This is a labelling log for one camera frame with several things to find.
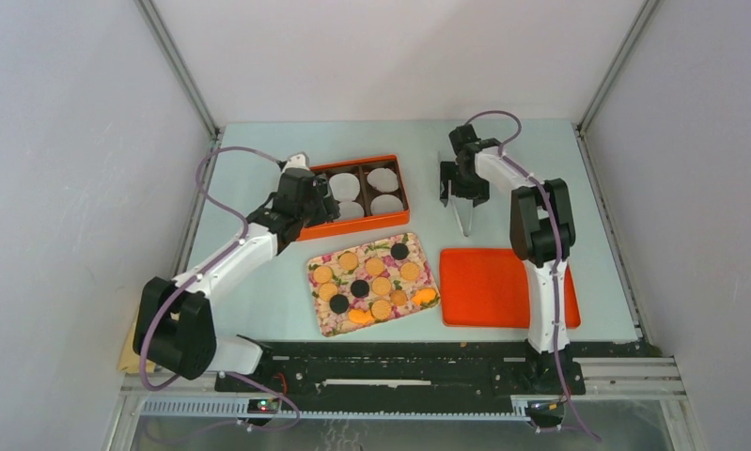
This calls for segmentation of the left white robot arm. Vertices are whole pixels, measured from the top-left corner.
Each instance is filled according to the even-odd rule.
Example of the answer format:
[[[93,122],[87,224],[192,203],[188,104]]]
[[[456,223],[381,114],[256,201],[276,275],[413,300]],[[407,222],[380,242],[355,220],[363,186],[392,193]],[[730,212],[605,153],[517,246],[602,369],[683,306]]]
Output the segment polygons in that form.
[[[216,333],[218,304],[304,228],[338,216],[326,176],[302,167],[284,169],[276,191],[223,247],[188,272],[170,280],[153,277],[144,285],[133,334],[140,363],[152,362],[187,380],[207,371],[235,372],[251,391],[269,387],[274,367],[262,359],[263,347],[241,335]]]

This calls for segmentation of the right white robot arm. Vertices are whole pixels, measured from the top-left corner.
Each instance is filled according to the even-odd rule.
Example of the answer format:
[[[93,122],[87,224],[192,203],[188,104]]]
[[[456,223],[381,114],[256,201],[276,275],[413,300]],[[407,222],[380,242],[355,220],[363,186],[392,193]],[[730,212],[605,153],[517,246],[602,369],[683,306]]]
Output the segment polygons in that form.
[[[509,240],[523,262],[529,288],[528,343],[538,354],[555,353],[569,344],[564,323],[565,272],[576,242],[569,188],[563,179],[540,179],[511,159],[505,144],[480,138],[472,123],[453,129],[449,141],[452,161],[439,162],[439,199],[452,208],[459,229],[467,225],[455,207],[469,209],[490,199],[491,188],[509,196]]]

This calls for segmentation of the orange cookie tin box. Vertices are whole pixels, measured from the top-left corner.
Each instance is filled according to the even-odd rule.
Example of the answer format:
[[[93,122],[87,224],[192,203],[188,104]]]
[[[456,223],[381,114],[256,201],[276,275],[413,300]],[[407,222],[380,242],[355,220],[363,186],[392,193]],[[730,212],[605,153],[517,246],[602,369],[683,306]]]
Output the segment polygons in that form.
[[[385,194],[374,190],[367,182],[367,174],[376,168],[389,168],[394,170],[399,178],[399,188],[389,193],[399,197],[405,207],[405,210],[397,213],[389,213],[383,215],[373,216],[370,211],[371,201],[378,195]],[[352,173],[355,174],[360,181],[361,192],[354,200],[361,204],[365,210],[365,217],[356,220],[339,221],[336,219],[332,223],[324,225],[315,225],[303,229],[299,239],[301,241],[315,240],[320,238],[328,238],[332,236],[352,234],[364,231],[370,231],[378,228],[386,228],[390,226],[403,226],[409,222],[410,208],[407,197],[407,188],[402,180],[399,159],[394,154],[387,154],[375,157],[367,157],[356,160],[348,160],[337,163],[327,163],[321,165],[313,165],[311,169],[319,174],[325,175],[328,180],[334,174],[339,173]]]

